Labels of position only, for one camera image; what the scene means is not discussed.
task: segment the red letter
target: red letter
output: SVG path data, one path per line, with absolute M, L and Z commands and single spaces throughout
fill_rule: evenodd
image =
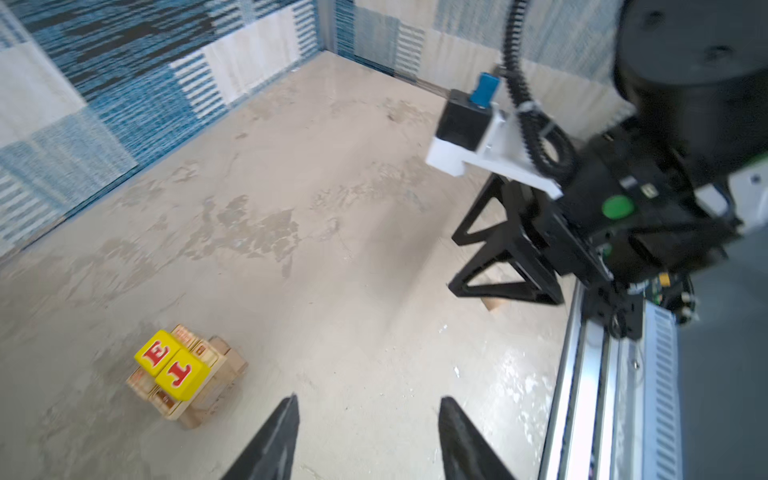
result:
M 173 383 L 171 383 L 171 385 L 176 387 L 181 386 L 181 383 L 184 381 L 184 379 L 187 378 L 187 375 L 189 375 L 191 371 L 192 371 L 192 365 L 187 365 L 186 367 L 184 367 L 184 370 L 182 370 L 181 367 L 179 366 L 179 362 L 174 362 L 174 364 L 171 365 L 170 368 L 168 369 L 168 373 L 176 377 L 176 379 L 174 380 Z
M 162 349 L 160 348 L 160 340 L 155 340 L 149 349 L 144 352 L 144 355 L 142 355 L 145 358 L 148 358 L 150 362 L 152 362 L 152 366 L 157 366 L 160 361 L 165 358 L 165 356 L 170 352 L 170 347 L 164 346 Z

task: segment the concrete floor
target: concrete floor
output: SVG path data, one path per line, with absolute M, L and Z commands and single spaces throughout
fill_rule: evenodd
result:
M 0 476 L 218 478 L 296 392 L 297 480 L 441 478 L 445 395 L 534 478 L 567 307 L 446 288 L 485 173 L 424 164 L 442 106 L 323 53 L 3 266 Z M 250 362 L 193 431 L 124 385 L 177 323 Z

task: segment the black motor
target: black motor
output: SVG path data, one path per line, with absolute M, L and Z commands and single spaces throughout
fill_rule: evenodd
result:
M 614 83 L 692 187 L 768 150 L 768 2 L 629 0 Z

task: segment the yellow block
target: yellow block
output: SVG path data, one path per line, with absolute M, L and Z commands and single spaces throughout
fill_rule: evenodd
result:
M 209 373 L 209 366 L 182 349 L 170 360 L 155 382 L 168 392 L 168 395 L 185 402 L 192 400 Z
M 134 358 L 150 375 L 157 376 L 179 350 L 181 344 L 170 333 L 161 330 L 136 352 Z
M 661 286 L 664 288 L 668 287 L 672 284 L 672 280 L 670 280 L 670 274 L 667 272 L 660 273 L 659 274 L 659 283 L 661 283 Z

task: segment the stack of blocks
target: stack of blocks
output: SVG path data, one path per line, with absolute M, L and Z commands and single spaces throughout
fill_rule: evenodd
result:
M 140 366 L 127 384 L 164 418 L 189 429 L 213 415 L 248 365 L 221 338 L 204 340 L 182 325 L 155 333 L 134 358 Z

